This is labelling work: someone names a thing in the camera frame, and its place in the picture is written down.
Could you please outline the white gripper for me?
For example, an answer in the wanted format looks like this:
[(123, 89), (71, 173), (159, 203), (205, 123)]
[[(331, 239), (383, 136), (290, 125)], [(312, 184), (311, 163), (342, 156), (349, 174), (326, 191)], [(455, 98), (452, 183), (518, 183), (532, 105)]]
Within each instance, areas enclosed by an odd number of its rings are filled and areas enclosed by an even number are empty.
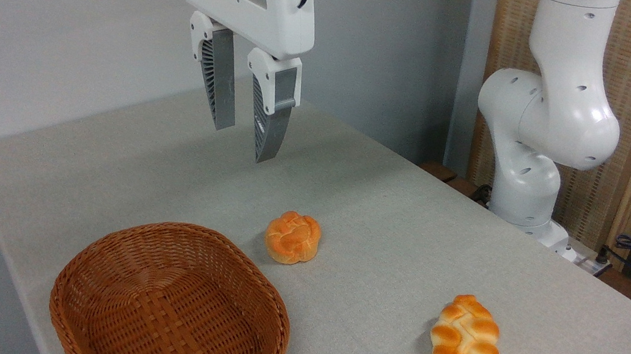
[(301, 103), (303, 63), (297, 56), (314, 46), (313, 0), (186, 1), (198, 10), (190, 17), (193, 58), (201, 63), (216, 130), (235, 125), (233, 33), (258, 47), (248, 54), (253, 73), (255, 161), (274, 158), (293, 107)]

